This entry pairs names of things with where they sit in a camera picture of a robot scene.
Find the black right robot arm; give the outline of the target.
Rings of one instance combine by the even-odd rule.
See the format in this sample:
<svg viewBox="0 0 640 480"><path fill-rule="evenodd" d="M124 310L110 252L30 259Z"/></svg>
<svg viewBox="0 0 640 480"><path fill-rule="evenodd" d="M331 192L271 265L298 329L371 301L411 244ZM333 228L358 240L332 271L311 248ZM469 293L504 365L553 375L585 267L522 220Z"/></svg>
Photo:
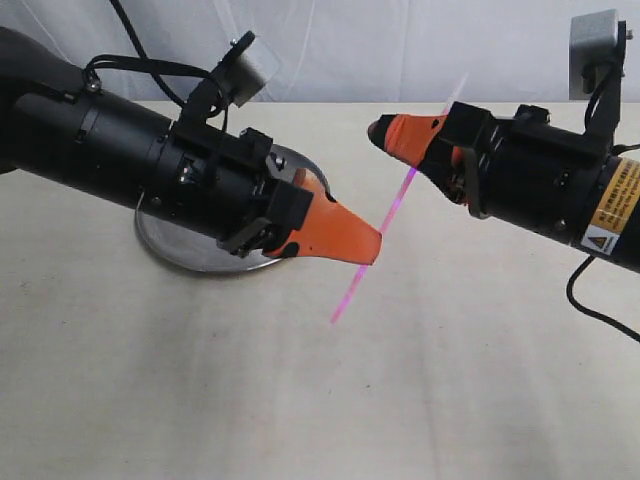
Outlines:
<svg viewBox="0 0 640 480"><path fill-rule="evenodd" d="M455 102L439 116L382 115L368 137L477 219L638 271L639 163L622 157L614 130L597 119L582 132L557 128L533 105L496 117Z"/></svg>

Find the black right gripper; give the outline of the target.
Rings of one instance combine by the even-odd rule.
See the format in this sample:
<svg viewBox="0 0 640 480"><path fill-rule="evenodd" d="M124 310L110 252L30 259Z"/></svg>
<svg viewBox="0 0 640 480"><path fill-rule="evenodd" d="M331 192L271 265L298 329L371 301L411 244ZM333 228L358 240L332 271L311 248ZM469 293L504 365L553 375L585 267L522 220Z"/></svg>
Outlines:
<svg viewBox="0 0 640 480"><path fill-rule="evenodd" d="M431 144L439 131L445 144ZM367 136L391 157L419 165L471 216L493 217L566 245L586 226L608 154L605 138L553 127L548 111L532 105L519 106L511 118L460 102L448 116L383 114Z"/></svg>

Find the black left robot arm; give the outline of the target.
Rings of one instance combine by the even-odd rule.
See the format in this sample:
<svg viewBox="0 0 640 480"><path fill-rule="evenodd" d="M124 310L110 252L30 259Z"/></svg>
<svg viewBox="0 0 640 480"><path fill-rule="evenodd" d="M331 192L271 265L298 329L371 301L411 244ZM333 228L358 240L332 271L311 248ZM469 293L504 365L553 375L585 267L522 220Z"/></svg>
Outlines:
<svg viewBox="0 0 640 480"><path fill-rule="evenodd" d="M98 70L197 80L170 119L107 91ZM210 70L100 55L75 66L27 35L1 31L1 167L21 169L213 238L237 257L317 257L372 264L381 233L337 202L313 171L252 128L210 118L241 106L275 74L252 32Z"/></svg>

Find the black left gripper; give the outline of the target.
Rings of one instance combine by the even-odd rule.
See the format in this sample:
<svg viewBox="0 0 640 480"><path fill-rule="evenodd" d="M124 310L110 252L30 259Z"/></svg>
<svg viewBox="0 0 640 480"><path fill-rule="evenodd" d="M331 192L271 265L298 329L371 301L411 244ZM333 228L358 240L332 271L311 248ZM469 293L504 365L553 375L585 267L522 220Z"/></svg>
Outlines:
<svg viewBox="0 0 640 480"><path fill-rule="evenodd" d="M314 257L372 265L382 234L326 190L303 154L249 128L174 127L147 152L134 224L208 239L244 258Z"/></svg>

